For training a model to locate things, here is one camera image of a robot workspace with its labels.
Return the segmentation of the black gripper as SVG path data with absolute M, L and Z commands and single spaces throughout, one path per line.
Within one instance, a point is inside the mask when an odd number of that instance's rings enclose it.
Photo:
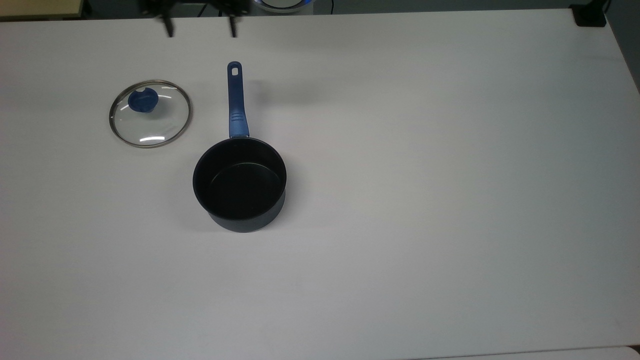
M 249 0 L 142 0 L 141 14 L 156 18 L 160 16 L 167 36 L 172 38 L 175 34 L 173 23 L 178 10 L 195 11 L 196 14 L 204 13 L 206 10 L 213 10 L 214 14 L 228 16 L 230 32 L 233 38 L 238 37 L 239 17 L 250 14 Z

